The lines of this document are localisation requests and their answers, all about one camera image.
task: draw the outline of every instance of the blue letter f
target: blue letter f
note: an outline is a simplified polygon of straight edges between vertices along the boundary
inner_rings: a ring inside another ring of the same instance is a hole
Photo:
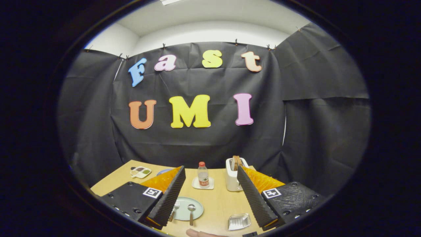
[[[142,65],[143,63],[146,63],[145,58],[142,58],[139,62],[137,62],[129,69],[129,72],[133,79],[133,87],[135,87],[137,84],[139,84],[139,82],[143,80],[143,76],[141,75],[145,72],[145,67]]]

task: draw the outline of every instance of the human hand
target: human hand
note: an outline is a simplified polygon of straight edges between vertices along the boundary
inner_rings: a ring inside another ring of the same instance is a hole
[[[186,234],[190,237],[227,237],[227,236],[222,236],[222,235],[214,235],[214,234],[208,234],[202,231],[195,231],[193,229],[188,229],[186,231]]]

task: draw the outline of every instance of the white toaster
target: white toaster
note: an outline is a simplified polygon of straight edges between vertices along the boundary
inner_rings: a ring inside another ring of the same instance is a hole
[[[248,168],[247,162],[240,157],[241,162],[245,167]],[[242,187],[240,186],[240,183],[237,180],[237,171],[231,170],[231,162],[232,158],[226,159],[225,161],[225,182],[226,182],[226,188],[228,191],[242,191]]]

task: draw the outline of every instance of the foam letter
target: foam letter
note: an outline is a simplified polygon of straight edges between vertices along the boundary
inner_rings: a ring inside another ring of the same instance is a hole
[[[207,50],[203,53],[204,60],[202,64],[204,67],[220,67],[222,65],[221,51]]]
[[[139,120],[139,107],[142,105],[140,101],[133,101],[129,103],[130,107],[130,122],[136,129],[148,129],[154,122],[154,105],[157,103],[156,100],[145,101],[146,105],[146,120],[141,122]]]
[[[173,104],[173,122],[172,128],[182,128],[183,119],[187,127],[192,124],[193,118],[196,120],[193,123],[194,127],[210,127],[211,122],[208,120],[208,101],[211,98],[206,94],[200,94],[195,97],[192,105],[189,107],[186,101],[181,96],[174,96],[170,98],[170,103]]]
[[[247,53],[243,53],[241,57],[245,58],[245,66],[252,72],[260,72],[262,70],[262,66],[256,65],[256,60],[259,60],[260,57],[258,55],[254,55],[252,51]]]
[[[176,59],[175,55],[165,55],[158,59],[159,63],[155,65],[156,71],[171,71],[172,69],[176,68]]]
[[[142,58],[139,62],[137,62],[129,69],[129,72],[133,79],[133,87],[135,87],[137,84],[139,84],[139,82],[143,80],[143,76],[141,74],[145,72],[145,67],[143,66],[144,63],[146,63],[146,59]]]
[[[235,121],[235,124],[238,126],[252,124],[253,119],[250,117],[249,103],[251,94],[241,93],[235,94],[233,97],[237,101],[238,108],[238,119]]]

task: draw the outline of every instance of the letter m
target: letter m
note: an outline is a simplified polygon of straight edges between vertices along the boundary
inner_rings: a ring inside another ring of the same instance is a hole
[[[208,101],[210,99],[211,98],[205,94],[197,95],[193,100],[192,105],[189,107],[183,97],[171,97],[170,103],[173,105],[173,122],[171,123],[171,127],[183,127],[180,117],[187,127],[190,127],[194,117],[196,117],[196,120],[193,123],[194,127],[210,127],[211,122],[208,120]]]

